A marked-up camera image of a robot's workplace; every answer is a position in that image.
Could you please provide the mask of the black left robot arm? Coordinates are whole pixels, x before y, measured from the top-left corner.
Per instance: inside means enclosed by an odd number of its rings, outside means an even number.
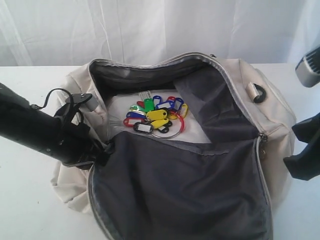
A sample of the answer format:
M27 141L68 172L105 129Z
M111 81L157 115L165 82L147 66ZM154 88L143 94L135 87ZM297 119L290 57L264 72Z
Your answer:
M90 93L67 94L66 103L54 116L42 107L30 104L10 88L0 86L0 135L46 156L59 160L64 166L88 170L92 165L105 166L113 145L103 146L90 136L80 107L93 101Z

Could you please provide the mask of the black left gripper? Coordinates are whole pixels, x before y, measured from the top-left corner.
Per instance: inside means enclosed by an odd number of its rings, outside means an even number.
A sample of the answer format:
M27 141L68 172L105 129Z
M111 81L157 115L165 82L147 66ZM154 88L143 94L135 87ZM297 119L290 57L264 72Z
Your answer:
M93 165L105 166L115 150L114 142L102 143L90 135L90 130L83 122L77 125L69 122L44 153L67 168L89 170Z

